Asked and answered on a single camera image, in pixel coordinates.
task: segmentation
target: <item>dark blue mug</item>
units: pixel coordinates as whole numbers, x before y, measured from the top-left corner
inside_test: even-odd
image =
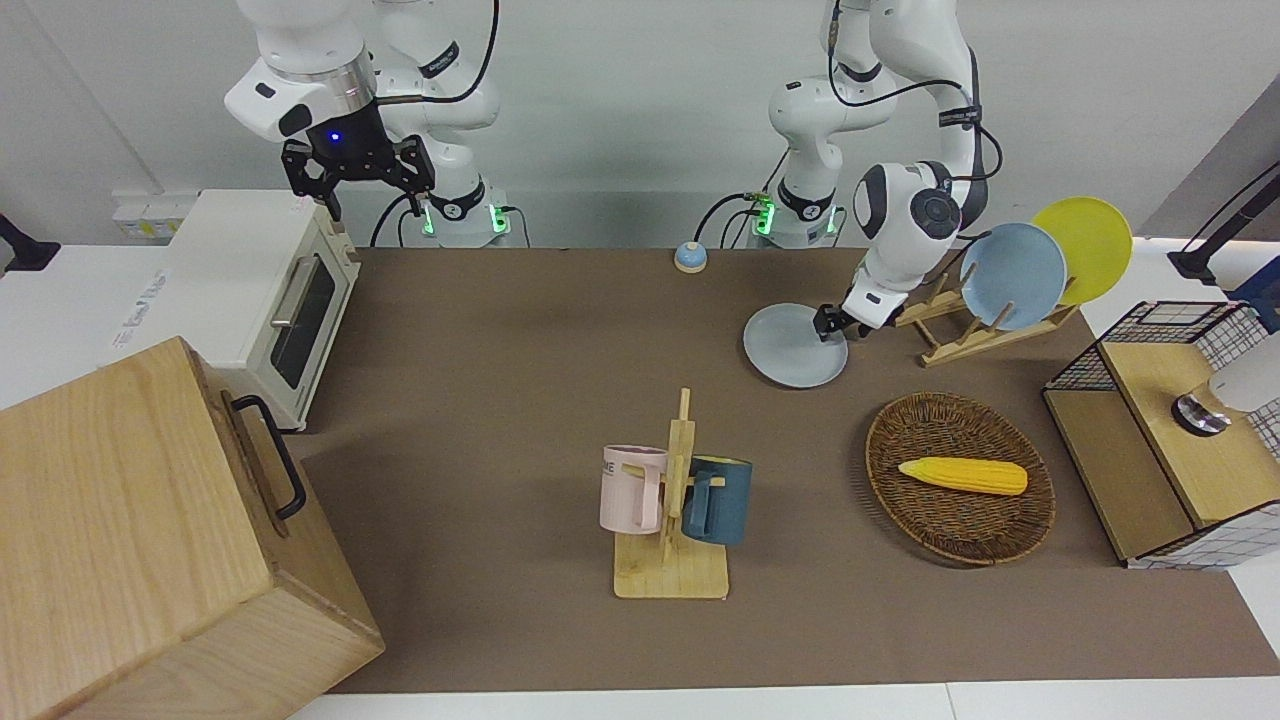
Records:
[[[681,532],[716,544],[737,544],[746,536],[751,464],[732,457],[695,455],[689,465],[692,488],[686,495]]]

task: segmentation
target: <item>wooden stand base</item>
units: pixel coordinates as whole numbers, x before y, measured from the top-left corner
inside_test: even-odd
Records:
[[[666,561],[659,533],[613,536],[613,594],[628,600],[728,597],[724,546],[689,539],[678,528],[666,536],[671,543]]]
[[[973,275],[973,270],[977,269],[977,263],[974,263],[969,268],[969,272],[960,281],[961,287],[964,283],[969,282],[969,278]],[[933,336],[933,332],[924,324],[924,320],[941,318],[952,313],[968,313],[964,297],[959,290],[942,292],[942,284],[946,282],[947,274],[942,273],[942,275],[934,282],[933,291],[928,300],[908,306],[901,314],[899,314],[897,319],[893,320],[893,327],[915,327],[916,332],[920,333],[920,337],[924,338],[924,342],[929,343],[931,350],[920,355],[920,364],[925,368],[932,368],[933,365],[941,365],[943,363],[950,363],[952,360],[986,352],[987,350],[995,350],[996,347],[1018,342],[1020,340],[1056,331],[1062,327],[1062,323],[1074,315],[1076,310],[1079,310],[1078,305],[1059,305],[1047,318],[1034,325],[1019,331],[1002,331],[1000,329],[1000,325],[1014,310],[1014,304],[1010,302],[1005,306],[1004,311],[1000,313],[1000,316],[996,318],[996,322],[993,322],[989,327],[980,319],[973,318],[964,334],[959,338],[951,342],[940,342],[938,338]],[[1066,287],[1071,287],[1073,282],[1074,278],[1068,279]]]

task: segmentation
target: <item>brown tabletop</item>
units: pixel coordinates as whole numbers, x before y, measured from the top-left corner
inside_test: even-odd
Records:
[[[928,370],[914,331],[882,331],[791,391],[750,366],[742,327],[838,301],[859,251],[713,252],[699,275],[669,251],[364,258],[289,438],[387,637],[338,692],[1280,673],[1226,574],[1117,565],[1039,397],[1091,342],[1079,318]],[[681,386],[698,450],[755,462],[748,538],[728,600],[617,600],[600,448],[664,445]],[[992,405],[1043,455],[1057,520],[1029,557],[942,566],[883,520],[867,428],[922,389]]]

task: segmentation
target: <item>wooden cabinet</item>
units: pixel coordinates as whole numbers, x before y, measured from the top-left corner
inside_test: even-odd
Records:
[[[381,652],[228,400],[175,338],[0,413],[0,717],[280,719]]]
[[[1231,411],[1234,427],[1210,438],[1181,429],[1170,414],[1174,398],[1213,373],[1201,350],[1102,342],[1097,351],[1115,389],[1047,389],[1044,400],[1116,556],[1128,564],[1183,552],[1213,532],[1249,530],[1248,539],[1261,544],[1275,523],[1247,515],[1280,501],[1280,464],[1243,414]]]

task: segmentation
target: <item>mug handle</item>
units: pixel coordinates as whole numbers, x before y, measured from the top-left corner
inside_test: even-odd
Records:
[[[660,524],[660,512],[658,510],[658,493],[662,488],[662,470],[654,465],[644,466],[644,496],[640,501],[640,518],[636,520],[636,525],[643,528],[649,518],[658,516]]]
[[[694,497],[689,501],[689,529],[695,538],[707,537],[707,520],[712,511],[712,473],[700,470],[694,478]]]

